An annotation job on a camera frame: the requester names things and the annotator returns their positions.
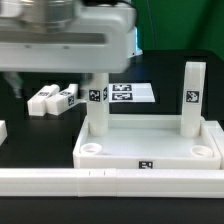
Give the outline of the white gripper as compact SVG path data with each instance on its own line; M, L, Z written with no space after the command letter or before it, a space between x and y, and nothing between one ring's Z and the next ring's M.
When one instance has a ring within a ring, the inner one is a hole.
M136 10L126 3L87 6L83 0L0 0L0 71L120 73L130 64Z

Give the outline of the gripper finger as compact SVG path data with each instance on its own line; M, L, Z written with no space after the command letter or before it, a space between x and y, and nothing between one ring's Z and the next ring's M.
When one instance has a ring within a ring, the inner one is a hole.
M23 97L23 80L17 72L4 72L5 80L12 87L15 97L20 99Z

